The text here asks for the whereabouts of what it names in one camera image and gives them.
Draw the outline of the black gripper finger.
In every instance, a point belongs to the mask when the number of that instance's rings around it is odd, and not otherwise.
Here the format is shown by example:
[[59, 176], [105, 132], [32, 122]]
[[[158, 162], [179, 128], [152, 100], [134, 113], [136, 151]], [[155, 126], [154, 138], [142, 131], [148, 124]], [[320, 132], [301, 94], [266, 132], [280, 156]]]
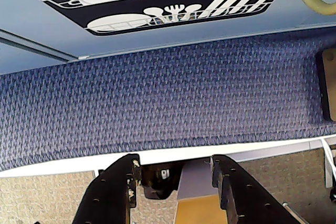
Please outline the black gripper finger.
[[226, 155], [211, 157], [212, 185], [228, 223], [298, 223], [248, 171]]
[[106, 168], [86, 189], [73, 223], [130, 223], [141, 181], [138, 154], [127, 154]]

